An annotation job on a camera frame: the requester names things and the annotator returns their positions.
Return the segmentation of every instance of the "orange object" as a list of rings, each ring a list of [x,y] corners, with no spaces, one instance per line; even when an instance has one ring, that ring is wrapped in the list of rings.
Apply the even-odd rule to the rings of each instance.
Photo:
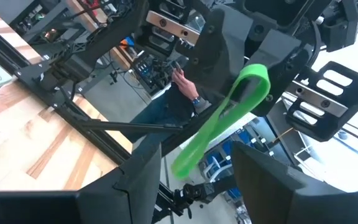
[[[125,48],[127,48],[127,46],[128,46],[128,41],[126,39],[122,40],[121,47],[125,49]]]

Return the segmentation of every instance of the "wristwatch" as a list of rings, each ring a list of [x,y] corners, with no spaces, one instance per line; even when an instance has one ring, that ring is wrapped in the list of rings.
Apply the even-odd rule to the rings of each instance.
[[[198,103],[200,103],[200,99],[201,99],[200,96],[197,97],[197,98],[195,98],[195,99],[192,101],[193,105],[197,105]]]

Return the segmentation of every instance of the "hand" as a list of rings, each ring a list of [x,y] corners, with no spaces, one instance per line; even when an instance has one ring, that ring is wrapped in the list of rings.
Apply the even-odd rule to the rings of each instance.
[[[175,82],[179,90],[190,100],[194,100],[199,97],[196,86],[193,82],[185,78],[183,70],[174,69],[172,72],[172,81]]]

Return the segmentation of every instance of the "desk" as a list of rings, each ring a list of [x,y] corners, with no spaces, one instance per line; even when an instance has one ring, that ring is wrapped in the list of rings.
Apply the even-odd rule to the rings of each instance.
[[[40,56],[1,18],[0,34],[32,63]],[[106,120],[86,99],[75,103]],[[129,152],[118,131],[109,134]],[[76,190],[117,165],[18,81],[0,89],[0,190]]]
[[[78,13],[84,10],[81,4],[77,0],[66,0],[66,1],[67,1],[67,5],[71,7],[74,13]],[[99,20],[99,22],[106,22],[107,16],[105,15],[105,13],[100,9],[98,9],[97,12],[98,12],[97,19]],[[92,18],[87,13],[84,13],[78,17],[80,18],[80,21],[83,23],[83,25],[88,31],[93,32],[96,30],[97,28],[96,23],[92,20]],[[132,57],[127,52],[125,52],[124,50],[121,52],[126,54],[126,56],[133,61]],[[131,63],[128,62],[128,60],[125,58],[125,56],[123,56],[121,52],[116,47],[110,50],[111,57],[121,65],[121,68],[123,70],[128,70],[131,67]]]

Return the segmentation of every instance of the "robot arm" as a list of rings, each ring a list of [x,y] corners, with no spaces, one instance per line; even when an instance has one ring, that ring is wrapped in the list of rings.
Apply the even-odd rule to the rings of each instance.
[[[358,92],[357,72],[334,62],[318,72],[310,69],[324,44],[327,51],[334,51],[354,43],[358,25],[354,1],[238,0],[212,10],[201,1],[190,0],[183,5],[169,0],[126,4],[130,6],[121,12],[122,17],[96,30],[86,43],[71,45],[51,59],[48,69],[38,75],[42,77],[39,85],[54,94],[56,87],[67,81],[84,80],[98,58],[134,33],[137,47],[150,54],[165,58],[176,50],[188,57],[187,79],[220,96],[229,93],[245,65],[265,65],[272,87],[253,114],[266,115],[286,91],[297,97],[286,115],[287,122],[316,140],[330,139],[358,111],[358,95],[352,94]],[[200,33],[184,25],[192,9],[206,20]],[[172,38],[163,37],[162,32]],[[352,83],[344,87],[327,80],[323,75],[328,70],[350,78]],[[341,88],[343,94],[336,96],[319,88],[317,83],[321,80]],[[245,100],[250,91],[250,82],[243,81],[231,101]],[[303,102],[321,110],[323,115],[306,110],[300,106]],[[310,124],[297,118],[296,111],[317,122]]]

